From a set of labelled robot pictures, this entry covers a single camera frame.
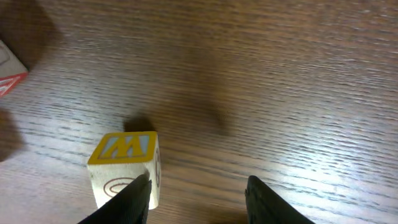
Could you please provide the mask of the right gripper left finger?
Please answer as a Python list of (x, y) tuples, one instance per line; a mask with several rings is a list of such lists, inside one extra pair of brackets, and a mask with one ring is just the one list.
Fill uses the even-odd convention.
[(152, 181), (142, 174), (78, 224), (146, 224), (151, 189)]

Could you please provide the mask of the yellow W wooden block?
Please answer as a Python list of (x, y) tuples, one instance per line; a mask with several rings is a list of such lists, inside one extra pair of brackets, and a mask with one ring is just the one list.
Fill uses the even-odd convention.
[(152, 182), (149, 209), (159, 206), (161, 163), (157, 132), (105, 134), (87, 166), (98, 208), (141, 174), (147, 174)]

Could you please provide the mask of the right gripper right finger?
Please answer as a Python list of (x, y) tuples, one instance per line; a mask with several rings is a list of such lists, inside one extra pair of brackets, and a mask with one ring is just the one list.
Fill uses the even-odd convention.
[(250, 224), (314, 224), (255, 175), (248, 178), (245, 198)]

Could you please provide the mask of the red edged wooden block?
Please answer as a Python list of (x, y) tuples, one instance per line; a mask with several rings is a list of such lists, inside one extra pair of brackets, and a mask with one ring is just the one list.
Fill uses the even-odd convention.
[(28, 69), (19, 61), (7, 45), (1, 41), (1, 96), (8, 94), (28, 74)]

